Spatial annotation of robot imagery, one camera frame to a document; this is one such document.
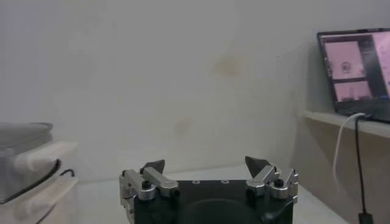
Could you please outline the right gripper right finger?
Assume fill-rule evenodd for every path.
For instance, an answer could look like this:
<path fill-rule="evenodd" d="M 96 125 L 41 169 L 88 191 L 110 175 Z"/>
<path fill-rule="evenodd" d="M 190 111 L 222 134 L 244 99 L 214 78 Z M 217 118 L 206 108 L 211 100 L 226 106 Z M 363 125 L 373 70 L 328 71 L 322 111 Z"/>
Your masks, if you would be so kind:
<path fill-rule="evenodd" d="M 268 193 L 277 200 L 297 200 L 299 174 L 296 169 L 280 170 L 265 159 L 250 156 L 245 157 L 245 162 L 252 176 L 246 180 L 246 186 L 256 197 Z"/>

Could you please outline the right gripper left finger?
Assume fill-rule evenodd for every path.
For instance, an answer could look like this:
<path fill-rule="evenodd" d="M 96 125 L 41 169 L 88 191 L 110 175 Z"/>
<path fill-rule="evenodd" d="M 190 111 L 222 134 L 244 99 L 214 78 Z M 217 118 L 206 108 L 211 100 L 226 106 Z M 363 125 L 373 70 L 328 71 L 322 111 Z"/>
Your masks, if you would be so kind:
<path fill-rule="evenodd" d="M 134 200 L 150 202 L 158 195 L 164 198 L 179 198 L 179 182 L 163 175 L 165 160 L 146 163 L 139 172 L 123 170 L 119 175 L 120 205 L 126 212 L 135 210 Z"/>

